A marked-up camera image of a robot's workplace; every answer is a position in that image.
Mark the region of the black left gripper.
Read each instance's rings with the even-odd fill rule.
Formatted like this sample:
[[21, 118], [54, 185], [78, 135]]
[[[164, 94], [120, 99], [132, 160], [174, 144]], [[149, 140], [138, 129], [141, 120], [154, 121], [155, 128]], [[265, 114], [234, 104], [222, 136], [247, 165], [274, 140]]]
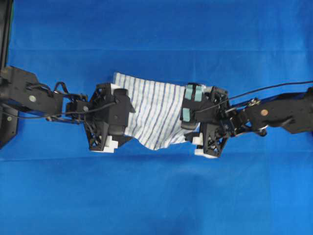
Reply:
[[88, 102], [88, 111], [84, 115], [84, 129], [88, 139], [89, 150], [101, 153], [113, 153], [116, 148], [131, 141], [133, 137], [116, 135], [114, 140], [109, 134], [108, 111], [115, 105], [111, 83], [98, 84]]

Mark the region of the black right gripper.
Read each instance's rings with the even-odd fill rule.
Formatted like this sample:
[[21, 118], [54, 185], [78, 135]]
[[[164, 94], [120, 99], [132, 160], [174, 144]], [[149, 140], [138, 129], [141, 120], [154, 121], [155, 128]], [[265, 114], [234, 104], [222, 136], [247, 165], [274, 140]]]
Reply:
[[212, 86], [203, 109], [196, 111], [196, 118], [200, 123], [195, 130], [184, 135], [186, 141], [197, 146], [195, 155], [208, 159], [221, 156], [231, 134], [230, 127], [223, 125], [225, 112], [229, 107], [228, 91]]

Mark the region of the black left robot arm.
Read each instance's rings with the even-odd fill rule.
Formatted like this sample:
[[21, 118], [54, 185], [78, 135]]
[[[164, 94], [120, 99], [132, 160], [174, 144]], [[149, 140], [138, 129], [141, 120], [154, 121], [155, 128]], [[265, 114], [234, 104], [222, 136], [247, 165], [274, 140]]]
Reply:
[[17, 134], [19, 112], [31, 119], [83, 124], [89, 149], [112, 153], [132, 139], [125, 134], [129, 114], [134, 113], [127, 89], [113, 83], [96, 85], [91, 98], [70, 93], [64, 82], [54, 89], [38, 81], [35, 74], [5, 67], [0, 71], [0, 145]]

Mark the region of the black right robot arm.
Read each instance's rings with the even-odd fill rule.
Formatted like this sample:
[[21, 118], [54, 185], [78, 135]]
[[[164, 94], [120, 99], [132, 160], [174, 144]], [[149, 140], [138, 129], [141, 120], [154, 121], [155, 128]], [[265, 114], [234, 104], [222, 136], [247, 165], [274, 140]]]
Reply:
[[216, 86], [186, 86], [180, 120], [182, 129], [189, 131], [185, 140], [196, 145], [195, 155], [219, 158], [229, 138], [247, 133], [264, 137], [267, 127], [281, 127], [291, 134], [313, 130], [312, 88], [235, 105], [229, 101], [228, 91]]

